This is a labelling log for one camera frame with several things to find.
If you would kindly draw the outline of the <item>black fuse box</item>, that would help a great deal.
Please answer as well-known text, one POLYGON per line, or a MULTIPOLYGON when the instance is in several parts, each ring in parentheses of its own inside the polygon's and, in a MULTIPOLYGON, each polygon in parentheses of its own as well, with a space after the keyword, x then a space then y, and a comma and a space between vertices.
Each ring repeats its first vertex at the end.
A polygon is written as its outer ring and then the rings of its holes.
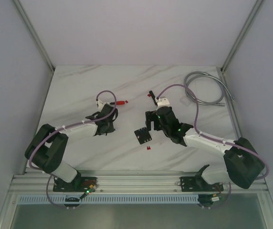
POLYGON ((142 145, 152 140, 152 137, 146 127, 134 131, 138 142, 142 145))

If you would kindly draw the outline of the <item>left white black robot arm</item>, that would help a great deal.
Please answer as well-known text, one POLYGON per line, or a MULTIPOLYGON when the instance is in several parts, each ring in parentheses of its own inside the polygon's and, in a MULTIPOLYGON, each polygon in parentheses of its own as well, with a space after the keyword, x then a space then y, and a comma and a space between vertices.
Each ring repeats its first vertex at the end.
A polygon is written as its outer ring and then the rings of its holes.
POLYGON ((115 131, 113 122, 118 117, 115 103, 98 100, 97 106, 97 112, 72 127, 62 126, 57 129, 49 124, 42 125, 25 151, 31 166, 60 179, 71 192, 78 191, 82 183, 80 173, 63 161, 67 145, 86 137, 107 135, 115 131))

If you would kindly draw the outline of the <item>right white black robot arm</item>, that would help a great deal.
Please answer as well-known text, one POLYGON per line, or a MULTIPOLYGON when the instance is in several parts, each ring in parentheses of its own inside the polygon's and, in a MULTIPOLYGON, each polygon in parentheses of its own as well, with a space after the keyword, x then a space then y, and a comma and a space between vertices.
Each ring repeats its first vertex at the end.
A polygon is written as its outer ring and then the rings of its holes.
POLYGON ((248 189, 265 168, 265 163, 246 138, 227 140, 203 133, 193 125, 181 123, 172 107, 147 111, 145 116, 148 130, 162 131, 175 144, 203 150, 223 161, 221 165, 204 165, 198 171, 195 185, 200 190, 224 182, 248 189))

